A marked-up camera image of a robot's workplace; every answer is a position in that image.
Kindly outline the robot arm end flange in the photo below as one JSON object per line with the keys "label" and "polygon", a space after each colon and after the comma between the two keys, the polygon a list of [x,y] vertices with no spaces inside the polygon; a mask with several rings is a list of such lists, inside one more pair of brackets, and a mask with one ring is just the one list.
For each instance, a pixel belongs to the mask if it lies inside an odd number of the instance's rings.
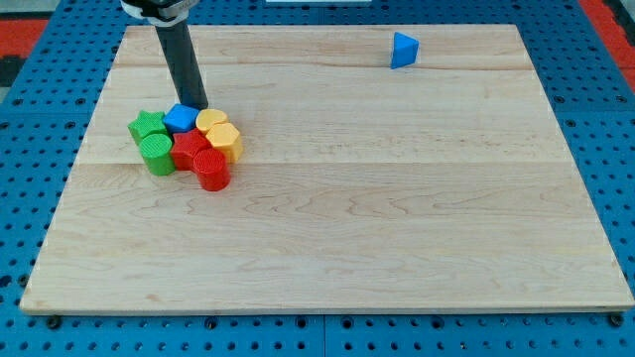
{"label": "robot arm end flange", "polygon": [[156,27],[172,27],[185,21],[199,0],[121,0],[122,9],[137,20]]}

